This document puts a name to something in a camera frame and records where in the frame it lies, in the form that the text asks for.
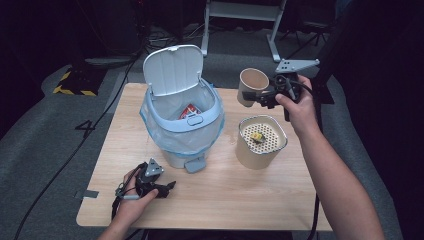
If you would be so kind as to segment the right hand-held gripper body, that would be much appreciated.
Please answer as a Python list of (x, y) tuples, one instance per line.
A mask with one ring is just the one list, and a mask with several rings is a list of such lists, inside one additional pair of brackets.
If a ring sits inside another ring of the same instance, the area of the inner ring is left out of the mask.
[(266, 95), (264, 101), (259, 101), (262, 107), (272, 109), (278, 105), (275, 100), (277, 94), (283, 94), (290, 98), (293, 102), (298, 103), (300, 94), (303, 89), (307, 87), (299, 82), (298, 72), (313, 66), (317, 66), (320, 63), (319, 59), (315, 60), (290, 60), (282, 59), (276, 68), (276, 75), (270, 80), (272, 91), (265, 92), (262, 94)]

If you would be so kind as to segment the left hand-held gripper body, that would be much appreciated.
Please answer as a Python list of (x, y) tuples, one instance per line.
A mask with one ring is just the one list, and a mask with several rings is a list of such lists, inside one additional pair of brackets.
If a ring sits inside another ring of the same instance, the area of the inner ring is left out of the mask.
[(153, 189), (163, 190), (163, 186), (156, 184), (156, 181), (164, 172), (164, 169), (151, 158), (149, 162), (140, 165), (140, 171), (136, 177), (135, 189), (140, 197), (144, 197)]

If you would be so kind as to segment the brown paper cup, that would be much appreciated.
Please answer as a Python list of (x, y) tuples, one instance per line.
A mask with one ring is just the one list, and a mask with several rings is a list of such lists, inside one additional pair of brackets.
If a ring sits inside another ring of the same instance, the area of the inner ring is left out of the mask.
[(262, 93), (269, 86), (269, 79), (262, 71), (255, 68), (247, 68), (242, 70), (239, 78), (240, 81), (238, 86), (237, 100), (243, 106), (251, 107), (254, 102), (245, 100), (243, 98), (243, 93)]

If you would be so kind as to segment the white and blue pedal bin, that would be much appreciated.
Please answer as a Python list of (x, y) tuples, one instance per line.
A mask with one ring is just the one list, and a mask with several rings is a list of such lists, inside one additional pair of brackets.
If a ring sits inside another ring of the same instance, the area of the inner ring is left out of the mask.
[[(152, 84), (156, 96), (174, 94), (196, 86), (205, 80), (202, 71), (203, 54), (195, 45), (177, 45), (155, 51), (146, 57), (143, 64), (147, 88)], [(164, 150), (162, 152), (170, 166), (196, 173), (206, 167), (210, 148), (203, 153), (188, 156)]]

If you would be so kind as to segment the person's right hand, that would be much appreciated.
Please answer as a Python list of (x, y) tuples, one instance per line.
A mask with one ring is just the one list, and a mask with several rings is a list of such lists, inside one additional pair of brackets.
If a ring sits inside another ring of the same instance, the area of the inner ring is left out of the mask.
[(277, 94), (275, 100), (289, 113), (290, 122), (294, 131), (299, 137), (310, 135), (319, 131), (313, 95), (309, 92), (312, 89), (308, 78), (300, 75), (299, 82), (307, 87), (303, 89), (299, 102), (295, 103), (283, 94)]

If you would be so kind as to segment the person's left hand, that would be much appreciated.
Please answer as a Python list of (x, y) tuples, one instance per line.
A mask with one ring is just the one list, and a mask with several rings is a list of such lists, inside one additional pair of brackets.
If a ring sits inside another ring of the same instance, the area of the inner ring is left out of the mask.
[(114, 222), (117, 222), (120, 227), (129, 228), (133, 223), (135, 223), (141, 217), (147, 205), (158, 195), (158, 190), (153, 189), (144, 197), (139, 197), (135, 190), (135, 175), (137, 173), (138, 171), (135, 173), (128, 172), (124, 176), (124, 182), (126, 183), (125, 195), (136, 196), (136, 199), (123, 199), (120, 201), (114, 218)]

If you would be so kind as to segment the cream perforated strainer insert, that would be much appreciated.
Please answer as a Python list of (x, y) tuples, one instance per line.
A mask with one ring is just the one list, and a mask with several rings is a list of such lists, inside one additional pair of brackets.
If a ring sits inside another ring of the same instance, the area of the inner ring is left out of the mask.
[[(266, 138), (265, 142), (261, 144), (253, 142), (250, 138), (250, 135), (253, 132), (261, 132)], [(242, 130), (242, 136), (245, 142), (247, 143), (247, 146), (253, 152), (258, 154), (269, 153), (272, 151), (276, 151), (280, 148), (280, 137), (269, 124), (256, 123), (247, 125)]]

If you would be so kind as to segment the translucent plastic bin bag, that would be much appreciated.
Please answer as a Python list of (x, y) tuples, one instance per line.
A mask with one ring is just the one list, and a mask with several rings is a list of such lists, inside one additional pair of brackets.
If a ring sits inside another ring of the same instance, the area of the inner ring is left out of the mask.
[[(179, 119), (188, 104), (201, 114)], [(140, 109), (147, 132), (164, 151), (180, 156), (207, 151), (221, 134), (225, 113), (218, 92), (205, 80), (181, 92), (156, 96), (149, 84)]]

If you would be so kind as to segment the grey tape strip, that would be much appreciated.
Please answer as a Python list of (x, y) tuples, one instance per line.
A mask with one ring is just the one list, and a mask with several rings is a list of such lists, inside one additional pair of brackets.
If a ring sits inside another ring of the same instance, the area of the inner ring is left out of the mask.
[(74, 194), (74, 197), (76, 199), (83, 200), (85, 198), (96, 198), (98, 196), (98, 194), (99, 194), (98, 191), (81, 190), (81, 191), (76, 191), (75, 194)]

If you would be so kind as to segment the beige round container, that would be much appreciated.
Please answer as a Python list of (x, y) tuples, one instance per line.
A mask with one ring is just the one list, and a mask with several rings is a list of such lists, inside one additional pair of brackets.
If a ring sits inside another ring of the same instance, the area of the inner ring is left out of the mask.
[[(280, 148), (269, 153), (258, 154), (253, 152), (242, 136), (242, 130), (251, 124), (264, 123), (269, 124), (280, 137)], [(257, 115), (243, 119), (238, 125), (238, 139), (236, 144), (235, 154), (239, 162), (248, 169), (260, 170), (267, 168), (272, 160), (284, 149), (288, 144), (288, 138), (280, 126), (280, 124), (269, 115)]]

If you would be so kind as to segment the red snack packet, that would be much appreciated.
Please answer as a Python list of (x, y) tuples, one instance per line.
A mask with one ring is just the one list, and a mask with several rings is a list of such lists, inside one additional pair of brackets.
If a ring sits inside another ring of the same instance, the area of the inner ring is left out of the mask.
[(179, 119), (186, 119), (201, 114), (201, 111), (193, 104), (188, 104), (179, 116)]

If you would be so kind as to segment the white metal stand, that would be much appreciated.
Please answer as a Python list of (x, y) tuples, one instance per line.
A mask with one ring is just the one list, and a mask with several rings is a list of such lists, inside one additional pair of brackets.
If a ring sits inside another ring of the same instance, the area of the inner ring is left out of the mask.
[(211, 17), (256, 20), (273, 23), (272, 32), (266, 35), (266, 41), (273, 61), (280, 62), (281, 57), (275, 44), (275, 38), (283, 17), (286, 3), (287, 0), (281, 0), (278, 6), (265, 6), (207, 0), (204, 10), (204, 32), (201, 42), (201, 52), (203, 56), (206, 57), (208, 54), (209, 22)]

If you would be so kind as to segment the yellow-black striped base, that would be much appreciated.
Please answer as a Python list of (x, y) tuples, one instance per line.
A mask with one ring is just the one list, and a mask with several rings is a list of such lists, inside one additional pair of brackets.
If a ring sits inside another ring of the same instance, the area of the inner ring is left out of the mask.
[(68, 68), (53, 92), (55, 94), (97, 96), (102, 81), (102, 72), (94, 70), (84, 72)]

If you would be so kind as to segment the grey flat base plate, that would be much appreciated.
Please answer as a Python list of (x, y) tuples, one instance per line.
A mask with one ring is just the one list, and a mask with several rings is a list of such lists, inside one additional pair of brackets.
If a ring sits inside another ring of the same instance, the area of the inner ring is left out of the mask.
[(132, 58), (89, 58), (86, 59), (85, 62), (96, 68), (119, 68), (130, 64)]

